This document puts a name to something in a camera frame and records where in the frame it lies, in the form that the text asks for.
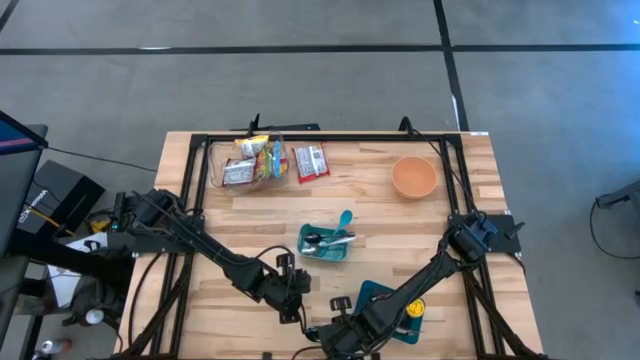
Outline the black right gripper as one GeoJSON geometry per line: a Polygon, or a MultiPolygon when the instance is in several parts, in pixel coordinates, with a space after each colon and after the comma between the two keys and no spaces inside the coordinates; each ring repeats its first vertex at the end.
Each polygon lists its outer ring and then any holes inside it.
{"type": "Polygon", "coordinates": [[[328,358],[364,357],[375,351],[374,333],[364,312],[373,304],[369,300],[365,306],[353,313],[347,296],[332,298],[329,302],[332,311],[338,311],[329,324],[319,326],[315,330],[317,343],[328,358]]]}

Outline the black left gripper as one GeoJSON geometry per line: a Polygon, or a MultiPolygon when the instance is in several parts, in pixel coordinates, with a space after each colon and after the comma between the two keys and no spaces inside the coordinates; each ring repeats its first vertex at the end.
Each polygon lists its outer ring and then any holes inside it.
{"type": "Polygon", "coordinates": [[[308,323],[303,295],[310,292],[311,276],[297,268],[293,253],[276,257],[276,267],[264,266],[265,275],[259,285],[259,295],[279,314],[281,324],[299,322],[301,333],[307,332],[308,323]]]}

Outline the dull steel spoon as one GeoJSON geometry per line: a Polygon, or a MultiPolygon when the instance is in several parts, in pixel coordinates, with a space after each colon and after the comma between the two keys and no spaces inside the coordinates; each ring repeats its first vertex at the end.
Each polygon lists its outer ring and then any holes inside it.
{"type": "Polygon", "coordinates": [[[342,244],[353,241],[356,238],[354,233],[344,234],[319,234],[309,233],[303,237],[303,240],[311,245],[331,246],[332,244],[342,244]]]}

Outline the teal plastic spoon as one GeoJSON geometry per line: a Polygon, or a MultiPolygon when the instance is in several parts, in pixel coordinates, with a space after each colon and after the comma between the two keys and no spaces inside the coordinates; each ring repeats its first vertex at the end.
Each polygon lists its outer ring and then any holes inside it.
{"type": "Polygon", "coordinates": [[[340,215],[339,225],[334,230],[334,235],[337,235],[340,231],[342,231],[346,226],[348,226],[353,219],[353,213],[350,210],[345,210],[340,215]]]}

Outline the red packet white label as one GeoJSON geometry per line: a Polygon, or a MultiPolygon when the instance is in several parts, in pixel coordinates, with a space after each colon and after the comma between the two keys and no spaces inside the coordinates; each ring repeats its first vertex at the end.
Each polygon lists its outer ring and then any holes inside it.
{"type": "Polygon", "coordinates": [[[305,183],[328,176],[329,166],[321,144],[307,145],[293,149],[298,170],[298,181],[305,183]]]}

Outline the lime chili ramen packet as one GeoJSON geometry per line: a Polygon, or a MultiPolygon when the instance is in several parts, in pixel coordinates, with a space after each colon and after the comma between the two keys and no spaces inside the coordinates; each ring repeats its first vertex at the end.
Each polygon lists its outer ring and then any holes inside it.
{"type": "Polygon", "coordinates": [[[274,155],[272,148],[265,146],[256,157],[253,174],[254,182],[261,182],[269,179],[273,173],[274,155]]]}

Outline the blue-edged clear noodle packet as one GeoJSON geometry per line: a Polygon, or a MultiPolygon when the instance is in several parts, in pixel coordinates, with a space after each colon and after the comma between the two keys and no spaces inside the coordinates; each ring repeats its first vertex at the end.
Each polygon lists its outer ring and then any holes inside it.
{"type": "Polygon", "coordinates": [[[280,178],[286,174],[289,161],[284,144],[276,140],[273,143],[273,177],[280,178]]]}

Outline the yellow chicken ramen packet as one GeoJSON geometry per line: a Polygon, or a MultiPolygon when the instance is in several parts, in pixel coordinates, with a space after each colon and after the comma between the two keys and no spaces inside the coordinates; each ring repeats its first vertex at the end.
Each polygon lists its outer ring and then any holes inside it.
{"type": "Polygon", "coordinates": [[[234,141],[243,159],[257,157],[268,142],[268,135],[256,135],[245,139],[236,139],[234,141]]]}

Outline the deep blue plastic tray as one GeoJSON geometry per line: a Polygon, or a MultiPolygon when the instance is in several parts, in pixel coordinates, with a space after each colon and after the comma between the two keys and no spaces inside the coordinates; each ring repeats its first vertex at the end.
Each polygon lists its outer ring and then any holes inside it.
{"type": "MultiPolygon", "coordinates": [[[[382,295],[391,291],[392,288],[384,286],[382,284],[373,282],[371,280],[364,281],[361,284],[355,310],[361,310],[365,306],[365,304],[369,300],[373,300],[375,296],[382,295]]],[[[421,318],[410,318],[406,315],[404,310],[402,321],[395,329],[393,337],[406,344],[415,345],[420,337],[423,316],[421,318]]]]}

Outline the teal plastic container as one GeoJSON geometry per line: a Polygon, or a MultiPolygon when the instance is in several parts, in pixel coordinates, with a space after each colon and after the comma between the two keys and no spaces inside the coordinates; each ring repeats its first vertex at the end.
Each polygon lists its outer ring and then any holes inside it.
{"type": "MultiPolygon", "coordinates": [[[[352,242],[347,244],[335,245],[328,248],[322,248],[317,253],[311,254],[311,255],[304,255],[301,253],[301,250],[305,245],[311,245],[303,240],[303,237],[305,235],[309,233],[334,234],[334,230],[335,229],[315,227],[310,224],[304,224],[300,228],[300,232],[299,232],[299,237],[297,242],[298,252],[302,256],[307,256],[310,258],[316,258],[316,259],[327,260],[327,261],[336,261],[336,262],[342,261],[347,256],[349,252],[350,244],[352,242]]],[[[344,233],[353,233],[353,232],[349,232],[346,229],[343,229],[338,234],[344,234],[344,233]]]]}

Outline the clear plastic bin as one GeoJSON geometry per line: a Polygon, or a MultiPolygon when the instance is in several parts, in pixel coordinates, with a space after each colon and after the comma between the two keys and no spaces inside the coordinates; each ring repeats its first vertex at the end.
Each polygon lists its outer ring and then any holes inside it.
{"type": "MultiPolygon", "coordinates": [[[[285,146],[284,137],[282,136],[281,133],[271,132],[268,134],[261,134],[261,135],[269,136],[269,142],[266,146],[269,146],[272,148],[272,153],[273,153],[273,143],[276,140],[281,141],[285,146]]],[[[266,179],[261,182],[252,181],[249,184],[231,185],[231,186],[224,186],[222,184],[224,167],[227,161],[229,159],[246,160],[242,158],[237,146],[234,143],[236,139],[245,139],[245,138],[239,138],[239,137],[233,138],[229,144],[224,144],[221,141],[214,141],[208,147],[207,156],[208,156],[209,166],[210,166],[209,181],[211,185],[215,188],[220,188],[226,195],[230,195],[230,196],[244,195],[249,192],[254,192],[257,190],[263,190],[267,188],[273,188],[273,187],[285,185],[288,181],[289,167],[286,174],[280,178],[274,178],[272,173],[269,179],[266,179]]]]}

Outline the orange bowl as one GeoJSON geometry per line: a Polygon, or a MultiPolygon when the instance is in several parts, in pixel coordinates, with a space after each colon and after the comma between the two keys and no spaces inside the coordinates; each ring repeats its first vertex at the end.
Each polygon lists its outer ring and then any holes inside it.
{"type": "Polygon", "coordinates": [[[391,179],[396,192],[411,200],[430,195],[438,184],[435,167],[416,156],[399,159],[392,168],[391,179]]]}

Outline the black tripod stand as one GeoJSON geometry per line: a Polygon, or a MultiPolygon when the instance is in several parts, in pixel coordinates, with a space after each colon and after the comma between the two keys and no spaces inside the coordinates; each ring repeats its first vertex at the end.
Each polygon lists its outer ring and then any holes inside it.
{"type": "Polygon", "coordinates": [[[23,290],[27,296],[38,298],[46,292],[44,280],[27,280],[25,277],[31,260],[90,276],[118,290],[128,287],[133,270],[129,260],[107,259],[99,253],[82,252],[64,244],[38,239],[22,230],[0,236],[0,351],[23,290]]]}

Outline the white paper sheet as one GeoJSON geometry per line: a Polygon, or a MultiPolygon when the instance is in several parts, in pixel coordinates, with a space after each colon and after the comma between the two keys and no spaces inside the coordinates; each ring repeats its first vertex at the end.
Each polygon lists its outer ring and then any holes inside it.
{"type": "MultiPolygon", "coordinates": [[[[90,253],[108,246],[107,234],[104,232],[96,233],[67,243],[66,246],[90,253]]],[[[47,270],[52,281],[57,306],[59,308],[69,307],[81,275],[55,265],[48,265],[47,270]]]]}

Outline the silver drink can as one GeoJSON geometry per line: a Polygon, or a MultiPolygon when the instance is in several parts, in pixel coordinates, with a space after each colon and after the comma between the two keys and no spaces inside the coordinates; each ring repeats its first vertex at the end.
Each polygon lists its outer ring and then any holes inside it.
{"type": "Polygon", "coordinates": [[[71,346],[72,341],[67,338],[46,340],[35,349],[31,360],[54,360],[56,355],[67,353],[71,346]]]}

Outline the black case white logo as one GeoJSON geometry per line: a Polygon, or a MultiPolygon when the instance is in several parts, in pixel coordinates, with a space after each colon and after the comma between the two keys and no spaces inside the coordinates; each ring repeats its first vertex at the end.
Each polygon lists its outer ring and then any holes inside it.
{"type": "Polygon", "coordinates": [[[73,236],[105,189],[52,160],[35,173],[17,228],[47,240],[73,236]]]}

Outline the black desktop monitor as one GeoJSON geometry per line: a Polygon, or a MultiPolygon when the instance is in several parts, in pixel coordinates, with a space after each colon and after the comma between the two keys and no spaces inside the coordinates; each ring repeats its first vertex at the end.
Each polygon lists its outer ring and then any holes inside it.
{"type": "Polygon", "coordinates": [[[28,127],[0,110],[0,258],[9,249],[41,153],[46,125],[28,127]]]}

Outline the grey metal stand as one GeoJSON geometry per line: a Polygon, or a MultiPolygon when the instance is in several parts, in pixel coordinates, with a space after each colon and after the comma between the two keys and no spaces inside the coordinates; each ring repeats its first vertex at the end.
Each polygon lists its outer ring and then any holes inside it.
{"type": "Polygon", "coordinates": [[[599,208],[610,208],[620,202],[630,202],[633,209],[640,213],[640,180],[596,198],[599,208]]]}

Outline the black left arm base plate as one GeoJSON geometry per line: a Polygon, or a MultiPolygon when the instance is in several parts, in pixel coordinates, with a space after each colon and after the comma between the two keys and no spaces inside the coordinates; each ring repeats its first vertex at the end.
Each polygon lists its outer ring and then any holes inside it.
{"type": "Polygon", "coordinates": [[[131,249],[138,253],[194,252],[195,248],[192,245],[178,237],[173,225],[174,223],[166,216],[161,216],[149,224],[136,218],[127,230],[127,233],[134,238],[131,249]]]}

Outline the black metal table frame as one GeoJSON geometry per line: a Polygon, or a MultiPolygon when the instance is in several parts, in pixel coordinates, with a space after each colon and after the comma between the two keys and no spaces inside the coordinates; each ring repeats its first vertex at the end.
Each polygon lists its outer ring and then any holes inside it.
{"type": "MultiPolygon", "coordinates": [[[[178,196],[202,228],[236,253],[255,256],[284,245],[296,266],[311,276],[303,296],[307,323],[329,324],[339,314],[330,300],[347,296],[355,310],[366,280],[398,288],[435,255],[452,215],[500,215],[506,203],[487,136],[471,133],[397,131],[283,131],[289,159],[283,186],[226,195],[209,181],[207,149],[229,144],[230,132],[171,132],[166,136],[154,182],[156,190],[178,196]],[[321,144],[330,174],[300,183],[293,149],[321,144]],[[422,157],[436,169],[438,184],[428,196],[411,200],[393,187],[391,172],[404,157],[422,157]],[[356,239],[342,261],[302,256],[297,250],[304,224],[336,229],[343,211],[356,239]]],[[[440,281],[425,301],[415,345],[392,337],[374,353],[381,360],[542,360],[529,347],[537,327],[522,283],[509,290],[516,304],[492,292],[487,252],[475,265],[440,281]],[[525,338],[510,326],[518,320],[525,338]]],[[[151,253],[137,257],[121,326],[123,350],[108,360],[322,359],[316,342],[298,322],[281,324],[277,311],[232,287],[223,271],[198,253],[151,253]]]]}

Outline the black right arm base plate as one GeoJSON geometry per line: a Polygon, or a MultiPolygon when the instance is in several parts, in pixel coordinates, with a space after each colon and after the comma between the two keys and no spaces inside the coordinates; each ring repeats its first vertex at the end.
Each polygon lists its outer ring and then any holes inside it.
{"type": "Polygon", "coordinates": [[[449,225],[458,225],[462,233],[490,253],[516,254],[521,251],[518,233],[525,223],[515,223],[511,215],[452,215],[449,225]]]}

